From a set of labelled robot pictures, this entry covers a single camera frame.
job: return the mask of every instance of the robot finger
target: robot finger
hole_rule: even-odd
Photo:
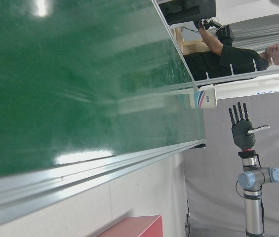
[[[249,121],[249,116],[248,116],[248,110],[247,110],[246,103],[243,103],[243,111],[244,111],[244,117],[245,117],[246,121]]]
[[[237,107],[236,107],[236,105],[233,105],[233,108],[234,108],[234,113],[235,113],[236,122],[239,122],[239,117],[238,117],[238,112],[237,112]]]
[[[235,119],[234,119],[234,114],[233,114],[232,108],[229,108],[229,115],[230,115],[230,119],[232,121],[233,126],[235,126],[236,123],[235,123]]]
[[[241,103],[238,102],[237,105],[238,105],[240,120],[243,121],[243,114],[242,114]]]

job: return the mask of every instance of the robotic arm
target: robotic arm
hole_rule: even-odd
[[[198,23],[195,24],[196,27],[205,27],[206,30],[209,29],[209,27],[215,27],[217,28],[217,31],[215,35],[221,41],[223,44],[232,46],[233,40],[235,39],[235,36],[232,32],[232,29],[229,25],[222,26],[218,22],[211,20],[211,19],[203,19],[199,20]]]
[[[238,176],[238,182],[243,187],[246,236],[263,237],[264,223],[261,189],[263,184],[279,182],[279,169],[274,167],[262,168],[259,156],[252,149],[255,144],[254,133],[270,127],[253,128],[245,103],[243,103],[243,111],[244,117],[240,102],[238,102],[238,111],[236,105],[233,105],[233,110],[229,108],[234,143],[242,150],[238,155],[241,157],[244,172]]]

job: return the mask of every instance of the white wall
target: white wall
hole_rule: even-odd
[[[216,0],[216,17],[223,25],[279,14],[279,0]]]

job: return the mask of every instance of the gray backdrop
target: gray backdrop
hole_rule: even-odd
[[[271,128],[256,133],[254,149],[262,167],[279,168],[279,93],[218,101],[218,109],[205,109],[206,148],[183,153],[191,237],[244,237],[243,199],[235,190],[242,173],[240,149],[234,145],[228,108],[246,102],[254,127]],[[266,236],[279,237],[279,183],[262,188]]]

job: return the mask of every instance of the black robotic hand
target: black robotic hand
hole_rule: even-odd
[[[197,29],[199,28],[205,28],[206,30],[209,29],[210,25],[209,25],[209,20],[208,19],[203,19],[203,20],[198,20],[198,21],[193,21],[195,27]]]
[[[240,120],[239,120],[236,105],[233,105],[233,109],[234,109],[235,117],[233,114],[233,110],[231,108],[229,108],[229,114],[233,124],[232,133],[233,133],[234,143],[243,151],[251,149],[256,142],[254,133],[270,127],[265,125],[262,127],[253,128],[252,123],[248,117],[246,103],[243,103],[243,111],[244,111],[244,118],[243,118],[241,103],[238,102],[238,111],[239,111]]]

